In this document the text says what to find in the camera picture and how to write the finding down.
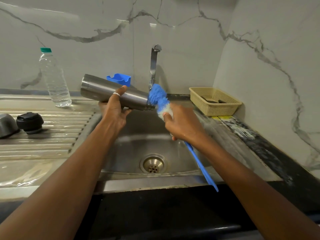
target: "green bottle cap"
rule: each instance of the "green bottle cap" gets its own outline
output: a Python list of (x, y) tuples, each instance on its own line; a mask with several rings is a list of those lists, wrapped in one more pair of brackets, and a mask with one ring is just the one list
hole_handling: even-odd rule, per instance
[(46, 47), (41, 47), (40, 50), (43, 53), (51, 53), (52, 52), (50, 48), (46, 48)]

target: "plastic water bottle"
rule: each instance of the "plastic water bottle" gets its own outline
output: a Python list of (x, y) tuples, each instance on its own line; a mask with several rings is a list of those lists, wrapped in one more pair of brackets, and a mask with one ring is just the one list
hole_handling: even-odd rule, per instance
[(40, 70), (51, 100), (57, 107), (71, 105), (72, 101), (62, 68), (58, 66), (58, 61), (53, 56), (50, 48), (41, 48), (41, 52), (42, 55), (39, 59)]

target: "black bottle lid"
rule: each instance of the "black bottle lid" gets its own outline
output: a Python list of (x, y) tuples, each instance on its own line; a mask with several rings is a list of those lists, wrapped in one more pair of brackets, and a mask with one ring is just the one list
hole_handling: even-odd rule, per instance
[(17, 117), (19, 129), (24, 130), (27, 134), (36, 134), (42, 131), (43, 119), (38, 113), (24, 113)]

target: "faucet spout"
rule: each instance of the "faucet spout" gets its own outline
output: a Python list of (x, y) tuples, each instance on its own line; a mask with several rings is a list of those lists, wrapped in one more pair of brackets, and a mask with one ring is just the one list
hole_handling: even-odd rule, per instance
[(160, 51), (162, 51), (162, 47), (159, 44), (153, 45), (151, 48), (149, 91), (151, 90), (156, 80), (157, 56), (158, 52)]

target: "sink drain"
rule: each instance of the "sink drain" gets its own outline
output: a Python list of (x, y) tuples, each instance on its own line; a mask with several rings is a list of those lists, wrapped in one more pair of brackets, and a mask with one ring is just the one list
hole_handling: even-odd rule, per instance
[(140, 168), (145, 173), (163, 173), (165, 166), (165, 158), (160, 154), (149, 154), (140, 162)]

